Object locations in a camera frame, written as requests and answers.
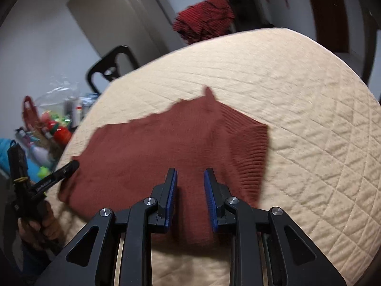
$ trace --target metal bolt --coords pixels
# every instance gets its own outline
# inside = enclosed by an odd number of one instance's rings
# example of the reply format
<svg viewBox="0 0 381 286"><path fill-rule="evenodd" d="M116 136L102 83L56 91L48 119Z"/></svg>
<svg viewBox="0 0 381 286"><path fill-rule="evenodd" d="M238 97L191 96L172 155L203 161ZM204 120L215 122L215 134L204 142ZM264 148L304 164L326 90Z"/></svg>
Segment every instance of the metal bolt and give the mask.
<svg viewBox="0 0 381 286"><path fill-rule="evenodd" d="M106 208L106 209L101 209L101 210L99 211L99 214L100 214L101 216L103 216L103 217L106 217L106 216L108 216L108 215L111 214L111 210L108 209L108 208Z"/></svg>
<svg viewBox="0 0 381 286"><path fill-rule="evenodd" d="M271 213L273 213L274 215L282 215L283 214L283 210L280 208L280 207L273 207L271 209Z"/></svg>
<svg viewBox="0 0 381 286"><path fill-rule="evenodd" d="M148 197L148 198L144 199L143 202L145 205L152 205L152 204L155 204L156 200L152 197Z"/></svg>
<svg viewBox="0 0 381 286"><path fill-rule="evenodd" d="M236 198L236 197L229 197L228 199L227 199L227 202L229 203L229 204L237 204L238 203L238 198Z"/></svg>

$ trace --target bed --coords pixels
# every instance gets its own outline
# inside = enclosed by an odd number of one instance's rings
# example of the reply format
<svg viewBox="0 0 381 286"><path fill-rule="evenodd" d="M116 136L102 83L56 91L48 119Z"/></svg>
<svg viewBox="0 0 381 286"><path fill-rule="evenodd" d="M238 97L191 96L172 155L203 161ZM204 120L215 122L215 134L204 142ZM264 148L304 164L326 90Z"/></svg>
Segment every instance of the bed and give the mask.
<svg viewBox="0 0 381 286"><path fill-rule="evenodd" d="M353 285L381 244L381 107L339 58L306 36L262 29L196 43L113 81L60 160L96 128L167 109L212 88L269 126L261 209L282 207ZM48 200L69 241L84 221ZM229 256L152 252L154 285L228 285Z"/></svg>

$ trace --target black chair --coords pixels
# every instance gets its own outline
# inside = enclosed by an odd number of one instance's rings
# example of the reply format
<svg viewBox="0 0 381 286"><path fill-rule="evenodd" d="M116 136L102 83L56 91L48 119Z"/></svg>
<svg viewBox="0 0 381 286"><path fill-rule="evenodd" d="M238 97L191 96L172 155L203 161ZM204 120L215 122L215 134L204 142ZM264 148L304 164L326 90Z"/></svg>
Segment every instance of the black chair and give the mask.
<svg viewBox="0 0 381 286"><path fill-rule="evenodd" d="M101 73L103 77L109 82L121 76L121 74L119 73L119 67L117 65L118 54L125 54L127 58L130 60L134 70L139 68L138 61L127 46L120 45L115 47L112 51L107 53L101 60L99 60L95 65L93 65L91 69L87 72L87 83L95 93L100 94L99 90L95 87L93 83L92 77L94 73Z"/></svg>

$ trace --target red checkered cloth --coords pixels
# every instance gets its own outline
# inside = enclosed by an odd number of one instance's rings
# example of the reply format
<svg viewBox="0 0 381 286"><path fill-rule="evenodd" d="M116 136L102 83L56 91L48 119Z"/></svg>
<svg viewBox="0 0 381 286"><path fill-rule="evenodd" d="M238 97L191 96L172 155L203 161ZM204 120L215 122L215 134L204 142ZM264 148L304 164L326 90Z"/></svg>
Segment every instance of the red checkered cloth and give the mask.
<svg viewBox="0 0 381 286"><path fill-rule="evenodd" d="M173 29L193 44L227 34L233 19L227 0L205 0L178 13Z"/></svg>

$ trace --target maroon knit fabric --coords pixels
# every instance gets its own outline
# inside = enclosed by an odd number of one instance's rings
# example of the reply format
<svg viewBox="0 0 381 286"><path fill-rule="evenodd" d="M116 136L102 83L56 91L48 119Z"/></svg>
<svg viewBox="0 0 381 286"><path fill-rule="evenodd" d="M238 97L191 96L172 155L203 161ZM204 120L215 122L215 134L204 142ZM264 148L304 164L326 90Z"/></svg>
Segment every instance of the maroon knit fabric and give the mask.
<svg viewBox="0 0 381 286"><path fill-rule="evenodd" d="M100 209L119 211L150 195L168 168L178 171L173 234L185 244L207 245L213 234L203 173L212 167L231 193L257 205L265 168L267 126L205 96L160 114L96 130L79 169L61 184L59 199L90 219Z"/></svg>
<svg viewBox="0 0 381 286"><path fill-rule="evenodd" d="M173 29L193 44L225 35L233 19L227 0L205 0L178 13Z"/></svg>

